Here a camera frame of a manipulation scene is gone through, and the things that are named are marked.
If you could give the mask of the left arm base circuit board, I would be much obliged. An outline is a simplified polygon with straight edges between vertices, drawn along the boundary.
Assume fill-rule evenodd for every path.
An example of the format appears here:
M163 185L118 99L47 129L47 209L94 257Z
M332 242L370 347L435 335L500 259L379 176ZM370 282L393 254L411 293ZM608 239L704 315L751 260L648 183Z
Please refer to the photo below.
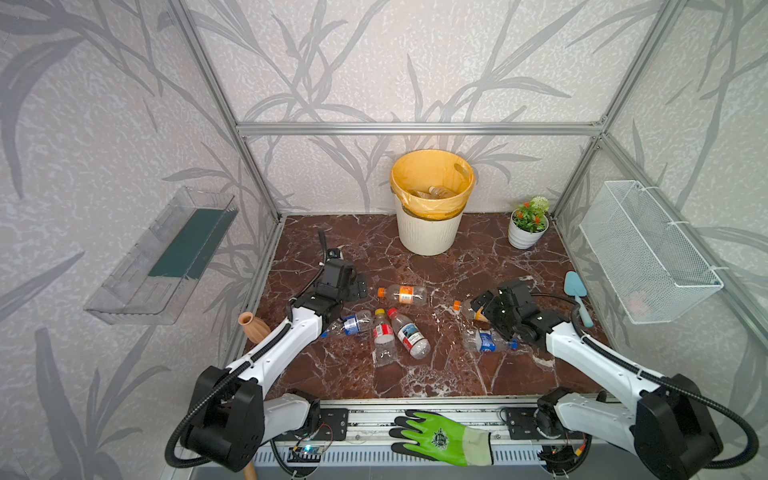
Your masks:
M291 447L286 456L287 464L318 464L328 450L327 445L307 444Z

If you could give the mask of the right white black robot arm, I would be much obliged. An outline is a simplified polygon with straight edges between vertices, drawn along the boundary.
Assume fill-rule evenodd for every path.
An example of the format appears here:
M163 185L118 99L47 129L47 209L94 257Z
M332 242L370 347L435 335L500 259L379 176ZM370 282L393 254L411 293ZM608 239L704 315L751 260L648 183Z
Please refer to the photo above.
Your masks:
M540 309L539 296L522 281L508 281L456 308L471 321L489 324L506 343L546 350L614 397L606 403L565 387L552 390L538 399L532 416L542 436L597 437L634 454L658 479L734 469L757 455L758 435L740 415L703 396L689 378L646 369L599 342L578 323L577 313L565 317Z

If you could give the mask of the brown crushed plastic bottle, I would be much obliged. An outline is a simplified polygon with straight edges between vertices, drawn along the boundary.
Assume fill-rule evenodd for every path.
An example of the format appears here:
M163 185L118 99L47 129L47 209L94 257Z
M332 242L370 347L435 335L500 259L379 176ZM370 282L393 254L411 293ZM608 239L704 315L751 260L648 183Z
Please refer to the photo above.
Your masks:
M427 200L443 200L457 195L456 192L444 186L430 186L426 190L413 190L411 194Z

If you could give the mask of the orange label bottle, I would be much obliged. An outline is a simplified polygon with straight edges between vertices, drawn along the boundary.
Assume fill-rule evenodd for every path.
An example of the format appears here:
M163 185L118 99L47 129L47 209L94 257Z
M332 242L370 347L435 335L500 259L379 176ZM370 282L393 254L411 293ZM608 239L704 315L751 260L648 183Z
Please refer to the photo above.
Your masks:
M456 300L453 303L453 311L456 314L461 315L465 320L469 321L475 327L479 327L485 330L490 328L490 321L482 313L482 308L476 310L472 306L472 301L469 299L464 301Z
M428 291L425 287L409 285L391 285L379 287L377 297L404 305L423 306L428 303Z

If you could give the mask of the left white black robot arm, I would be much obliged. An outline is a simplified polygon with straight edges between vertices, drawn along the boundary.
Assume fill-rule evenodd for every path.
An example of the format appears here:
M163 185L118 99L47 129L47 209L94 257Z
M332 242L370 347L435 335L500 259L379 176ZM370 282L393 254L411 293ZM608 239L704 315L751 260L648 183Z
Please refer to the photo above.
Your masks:
M341 251L322 250L319 271L289 300L285 319L242 357L224 368L210 366L198 377L188 412L165 446L170 467L213 462L238 472L251 465L263 444L290 431L317 429L317 398L267 395L302 350L340 323L346 304L367 296L365 276Z

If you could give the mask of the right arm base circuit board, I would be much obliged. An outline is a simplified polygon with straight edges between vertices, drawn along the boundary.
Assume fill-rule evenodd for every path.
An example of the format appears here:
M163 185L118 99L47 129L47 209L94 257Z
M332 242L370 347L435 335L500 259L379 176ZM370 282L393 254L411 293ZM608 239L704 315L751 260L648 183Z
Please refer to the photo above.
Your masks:
M576 448L573 446L544 447L538 454L544 462L543 468L554 476L566 476L579 468L586 460L590 451L590 444L582 444Z

